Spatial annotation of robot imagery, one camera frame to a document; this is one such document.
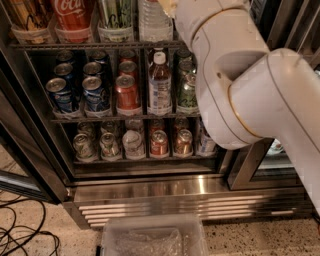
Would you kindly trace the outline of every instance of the robotic arm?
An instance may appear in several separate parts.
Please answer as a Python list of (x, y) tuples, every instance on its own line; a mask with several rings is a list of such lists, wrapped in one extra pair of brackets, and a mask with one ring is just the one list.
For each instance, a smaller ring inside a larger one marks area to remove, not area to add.
[(300, 55), (270, 52), (246, 0), (159, 0), (198, 62), (197, 100), (217, 144), (281, 141), (320, 213), (320, 80)]

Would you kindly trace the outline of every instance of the blue can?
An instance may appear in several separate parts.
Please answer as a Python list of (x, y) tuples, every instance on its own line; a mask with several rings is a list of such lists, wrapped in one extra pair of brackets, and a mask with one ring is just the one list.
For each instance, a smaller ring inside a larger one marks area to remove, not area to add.
[(72, 89), (72, 93), (76, 100), (80, 102), (82, 95), (82, 88), (78, 85), (76, 74), (74, 73), (73, 66), (70, 63), (61, 63), (54, 68), (54, 73), (57, 77), (66, 80), (67, 84)]
[(72, 113), (79, 109), (79, 103), (73, 96), (70, 86), (62, 78), (51, 79), (46, 84), (47, 93), (61, 113)]
[(83, 94), (89, 111), (100, 112), (110, 109), (110, 95), (102, 86), (99, 77), (89, 76), (82, 82)]

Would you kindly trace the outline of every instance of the speckled floor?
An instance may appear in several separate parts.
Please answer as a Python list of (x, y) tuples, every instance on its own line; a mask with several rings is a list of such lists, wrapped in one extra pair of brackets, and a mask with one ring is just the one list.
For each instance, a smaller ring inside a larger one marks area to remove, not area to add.
[[(19, 166), (0, 147), (0, 168), (21, 173)], [(16, 195), (1, 192), (0, 200), (12, 200)], [(25, 201), (11, 205), (17, 213), (15, 225), (36, 229), (43, 216), (41, 205)], [(41, 230), (59, 237), (60, 256), (94, 256), (101, 243), (101, 231), (80, 230), (61, 205), (45, 204), (46, 219)], [(0, 209), (0, 228), (9, 229), (14, 215), (9, 209)], [(16, 229), (14, 238), (24, 233)], [(210, 255), (218, 256), (319, 256), (320, 235), (313, 219), (266, 218), (204, 222), (204, 231)], [(0, 239), (0, 255), (5, 241)], [(51, 237), (36, 236), (24, 246), (28, 255), (50, 255), (54, 248)], [(17, 250), (10, 255), (26, 255)]]

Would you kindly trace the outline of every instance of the refrigerator shelf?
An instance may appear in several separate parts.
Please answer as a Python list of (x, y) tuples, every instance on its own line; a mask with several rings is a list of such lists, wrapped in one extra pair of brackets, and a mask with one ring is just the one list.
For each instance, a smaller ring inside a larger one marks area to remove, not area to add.
[(135, 115), (135, 116), (106, 116), (101, 118), (83, 117), (75, 119), (52, 119), (52, 123), (68, 124), (68, 123), (79, 123), (79, 122), (103, 122), (103, 121), (115, 121), (115, 120), (132, 120), (132, 119), (162, 119), (162, 118), (180, 118), (180, 117), (200, 117), (200, 114), (182, 114), (182, 113), (170, 113), (163, 116), (156, 116), (151, 114), (146, 115)]
[(95, 49), (145, 49), (145, 48), (179, 48), (185, 47), (185, 43), (180, 40), (152, 42), (123, 42), (123, 43), (87, 43), (87, 44), (38, 44), (21, 45), (17, 41), (12, 41), (10, 47), (20, 51), (43, 51), (43, 50), (95, 50)]

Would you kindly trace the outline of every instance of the pepsi can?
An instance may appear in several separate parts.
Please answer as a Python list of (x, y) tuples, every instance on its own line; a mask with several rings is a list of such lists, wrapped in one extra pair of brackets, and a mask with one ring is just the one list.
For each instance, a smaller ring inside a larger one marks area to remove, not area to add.
[(83, 94), (89, 111), (100, 112), (110, 108), (109, 94), (99, 77), (87, 77), (82, 82)]
[(46, 84), (47, 93), (61, 113), (71, 113), (79, 109), (70, 86), (62, 78), (54, 78)]

